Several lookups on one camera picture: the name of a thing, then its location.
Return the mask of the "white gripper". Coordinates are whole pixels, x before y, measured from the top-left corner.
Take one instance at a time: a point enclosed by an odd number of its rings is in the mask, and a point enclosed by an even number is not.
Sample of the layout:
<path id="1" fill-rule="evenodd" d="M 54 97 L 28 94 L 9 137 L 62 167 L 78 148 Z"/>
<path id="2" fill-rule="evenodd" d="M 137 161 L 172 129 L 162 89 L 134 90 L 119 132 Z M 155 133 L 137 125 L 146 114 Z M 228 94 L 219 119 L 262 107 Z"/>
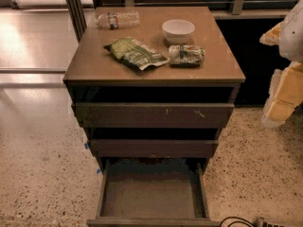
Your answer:
<path id="1" fill-rule="evenodd" d="M 259 42 L 265 45 L 279 45 L 282 23 L 265 32 Z M 266 128 L 276 128 L 285 123 L 294 108 L 303 101 L 303 64 L 293 61 L 284 70 L 276 69 L 271 78 L 269 98 L 266 100 L 261 122 Z"/>

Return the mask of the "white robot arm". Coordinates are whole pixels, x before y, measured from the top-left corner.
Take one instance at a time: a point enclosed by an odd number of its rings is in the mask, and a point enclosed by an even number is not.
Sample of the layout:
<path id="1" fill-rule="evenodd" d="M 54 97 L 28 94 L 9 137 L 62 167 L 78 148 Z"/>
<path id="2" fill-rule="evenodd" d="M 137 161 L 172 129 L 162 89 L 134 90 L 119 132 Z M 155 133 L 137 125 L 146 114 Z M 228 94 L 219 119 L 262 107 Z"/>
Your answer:
<path id="1" fill-rule="evenodd" d="M 284 70 L 275 70 L 263 108 L 262 124 L 276 128 L 303 102 L 303 0 L 299 0 L 282 22 L 264 33 L 259 42 L 277 45 L 279 55 L 291 62 Z"/>

